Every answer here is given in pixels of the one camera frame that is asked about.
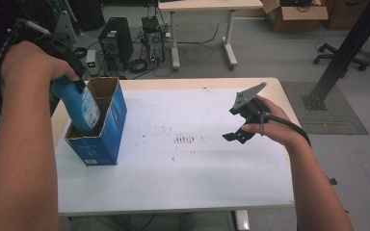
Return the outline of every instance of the table frame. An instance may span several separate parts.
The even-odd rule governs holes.
[[[179,53],[178,53],[178,44],[175,31],[175,12],[177,11],[198,11],[198,10],[229,10],[227,18],[227,29],[226,36],[223,38],[225,52],[229,60],[229,68],[233,69],[238,65],[236,57],[233,52],[233,48],[230,44],[230,39],[233,30],[233,22],[237,9],[256,9],[260,8],[261,2],[256,0],[246,1],[246,0],[236,0],[232,1],[223,1],[223,0],[210,0],[205,4],[198,3],[194,1],[185,1],[179,2],[168,2],[168,3],[159,3],[159,8],[161,11],[170,12],[171,16],[171,33],[172,33],[172,68],[178,70],[180,68]]]

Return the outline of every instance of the table leg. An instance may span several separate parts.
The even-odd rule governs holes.
[[[174,70],[178,70],[180,68],[180,63],[179,63],[179,54],[178,54],[178,44],[176,42],[176,31],[175,31],[175,24],[174,24],[174,15],[175,15],[175,12],[171,12],[171,38],[172,38],[171,54],[172,54],[172,68]]]
[[[230,37],[233,29],[233,19],[235,16],[235,10],[229,12],[229,18],[227,20],[226,37],[224,38],[224,46],[227,56],[229,57],[230,69],[233,69],[237,65],[235,54],[233,53],[232,46],[230,45]]]

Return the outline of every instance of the table surface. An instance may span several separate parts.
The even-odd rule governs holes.
[[[159,3],[163,12],[199,11],[199,10],[241,10],[261,8],[260,0],[182,0]]]
[[[63,104],[52,116],[65,216],[293,206],[285,150],[266,137],[222,134],[243,123],[228,110],[237,91],[266,82],[268,97],[298,122],[275,78],[121,81],[127,119],[116,166],[86,167],[64,141]]]

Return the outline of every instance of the desk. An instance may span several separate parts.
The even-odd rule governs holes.
[[[239,9],[257,9],[263,5],[260,0],[183,0],[159,3],[159,9],[162,12],[171,13],[171,30],[172,30],[172,67],[174,70],[180,68],[178,45],[175,32],[175,12],[206,12],[206,11],[229,11],[227,18],[227,31],[226,37],[224,38],[224,46],[226,54],[229,58],[230,68],[232,69],[237,65],[236,57],[233,53],[233,49],[230,45],[230,37],[233,28],[233,18],[235,11]]]
[[[291,175],[282,146],[260,136],[245,144],[222,138],[243,123],[228,111],[236,91],[262,82],[268,86],[260,94],[279,104],[297,123],[275,78],[121,81],[127,119],[117,166],[84,165],[62,138],[67,115],[60,104],[52,116],[60,214],[293,206]],[[166,110],[156,115],[152,110],[162,104]]]

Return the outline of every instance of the hand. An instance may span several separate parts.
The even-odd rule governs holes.
[[[272,114],[273,116],[290,120],[284,110],[269,99],[260,95],[257,95],[256,99],[264,103],[269,108],[270,114]],[[269,122],[265,123],[263,126],[264,135],[266,135],[273,141],[281,143],[282,145],[292,143],[293,141],[297,141],[298,139],[303,139],[303,137],[299,133],[295,132],[292,128],[275,121],[269,120]],[[242,129],[251,133],[260,133],[260,124],[245,124],[242,126]]]
[[[51,81],[63,75],[72,81],[79,80],[66,61],[47,55],[32,42],[22,41],[13,45],[6,54],[1,67],[2,78],[7,82],[11,80],[11,76],[21,78],[30,76],[30,72],[36,73],[34,79],[37,80],[40,77]]]

